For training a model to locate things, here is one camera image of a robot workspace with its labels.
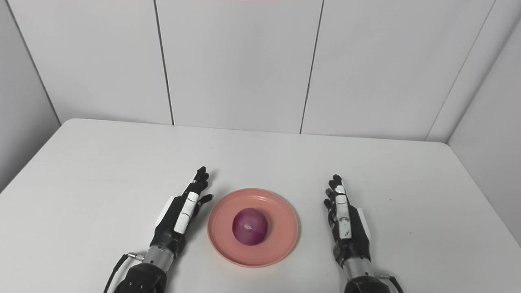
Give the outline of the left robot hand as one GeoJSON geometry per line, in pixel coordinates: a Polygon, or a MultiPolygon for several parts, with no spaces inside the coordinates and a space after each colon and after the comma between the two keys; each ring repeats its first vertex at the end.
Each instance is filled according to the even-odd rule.
{"type": "Polygon", "coordinates": [[[210,202],[214,195],[202,195],[208,187],[210,174],[207,168],[199,168],[181,195],[169,199],[166,210],[162,213],[159,223],[155,227],[150,247],[161,246],[179,256],[186,246],[186,232],[190,223],[200,212],[203,204],[210,202]]]}

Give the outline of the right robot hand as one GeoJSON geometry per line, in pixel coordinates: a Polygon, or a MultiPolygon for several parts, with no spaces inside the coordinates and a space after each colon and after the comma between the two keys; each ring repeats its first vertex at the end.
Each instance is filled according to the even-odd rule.
{"type": "Polygon", "coordinates": [[[334,174],[328,185],[325,191],[327,198],[323,203],[335,244],[335,261],[341,267],[350,258],[371,261],[370,236],[364,227],[361,212],[350,203],[342,178],[334,174]]]}

